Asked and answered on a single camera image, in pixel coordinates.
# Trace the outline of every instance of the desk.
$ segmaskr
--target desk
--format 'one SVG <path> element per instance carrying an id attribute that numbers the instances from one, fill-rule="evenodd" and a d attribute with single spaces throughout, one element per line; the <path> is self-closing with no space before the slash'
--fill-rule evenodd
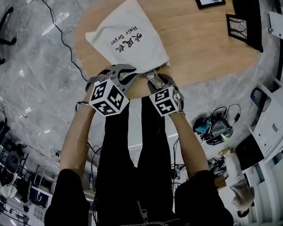
<path id="1" fill-rule="evenodd" d="M 75 30 L 75 49 L 88 76 L 96 76 L 109 62 L 85 38 L 125 0 L 99 0 L 81 16 Z M 227 33 L 225 14 L 234 14 L 232 0 L 226 5 L 199 10 L 195 0 L 137 0 L 159 33 L 171 67 L 161 73 L 173 77 L 179 87 L 238 73 L 253 66 L 258 52 Z M 140 77 L 128 98 L 148 96 L 147 79 Z"/>

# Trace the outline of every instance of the white box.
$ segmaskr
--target white box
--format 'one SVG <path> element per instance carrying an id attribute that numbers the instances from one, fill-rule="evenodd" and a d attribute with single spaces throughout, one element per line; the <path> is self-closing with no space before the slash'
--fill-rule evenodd
<path id="1" fill-rule="evenodd" d="M 150 99 L 161 116 L 178 111 L 179 95 L 173 86 L 151 95 Z"/>
<path id="2" fill-rule="evenodd" d="M 128 103 L 128 98 L 111 79 L 94 83 L 89 104 L 103 116 L 120 114 Z"/>

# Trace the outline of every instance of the gray marble floor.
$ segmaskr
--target gray marble floor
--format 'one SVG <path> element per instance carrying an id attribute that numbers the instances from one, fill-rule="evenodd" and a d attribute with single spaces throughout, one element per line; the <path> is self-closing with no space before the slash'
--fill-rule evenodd
<path id="1" fill-rule="evenodd" d="M 52 7 L 57 24 L 63 31 L 68 45 L 80 15 L 97 0 L 45 0 Z M 259 0 L 262 17 L 262 43 L 264 53 L 247 71 L 223 78 L 206 81 L 182 88 L 185 97 L 185 112 L 192 123 L 201 114 L 209 115 L 221 105 L 241 105 L 241 118 L 234 125 L 234 134 L 225 143 L 217 146 L 202 144 L 208 157 L 216 156 L 223 147 L 237 146 L 249 132 L 247 125 L 256 114 L 256 107 L 250 100 L 250 93 L 259 83 L 271 85 L 275 77 L 279 40 L 268 34 L 268 11 L 272 0 Z M 84 97 L 85 81 L 70 62 L 68 48 L 61 43 L 59 31 L 52 26 L 50 11 L 40 0 L 27 5 L 19 17 L 26 0 L 0 0 L 0 16 L 11 6 L 14 12 L 2 30 L 2 37 L 11 40 L 18 33 L 15 46 L 1 46 L 6 59 L 0 65 L 0 98 L 6 105 L 6 115 L 11 131 L 9 136 L 50 157 L 51 149 L 61 149 L 64 137 L 75 113 L 75 103 Z M 232 107 L 229 120 L 237 113 Z M 129 150 L 136 164 L 142 148 L 141 102 L 130 105 Z M 176 130 L 166 118 L 166 132 L 170 147 L 177 139 Z M 101 146 L 104 136 L 104 119 L 96 115 L 92 122 L 90 142 Z M 30 151 L 29 163 L 48 166 L 57 173 L 58 168 L 39 153 Z"/>

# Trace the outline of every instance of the white cloth bag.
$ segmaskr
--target white cloth bag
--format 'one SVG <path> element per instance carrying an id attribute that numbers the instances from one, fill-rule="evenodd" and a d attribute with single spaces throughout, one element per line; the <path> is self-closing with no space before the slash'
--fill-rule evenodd
<path id="1" fill-rule="evenodd" d="M 169 61 L 159 34 L 137 0 L 123 2 L 95 32 L 87 32 L 86 39 L 112 65 L 132 65 L 135 73 Z"/>

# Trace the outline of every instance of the black shirt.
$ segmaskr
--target black shirt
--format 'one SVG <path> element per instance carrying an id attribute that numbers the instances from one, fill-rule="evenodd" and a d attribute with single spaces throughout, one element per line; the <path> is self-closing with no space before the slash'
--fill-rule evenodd
<path id="1" fill-rule="evenodd" d="M 71 170 L 62 170 L 45 214 L 45 226 L 87 226 L 89 209 L 80 177 Z M 224 207 L 214 176 L 209 171 L 198 172 L 177 188 L 175 216 L 179 220 L 169 223 L 169 226 L 211 225 L 218 222 L 223 226 L 233 225 L 233 217 Z"/>

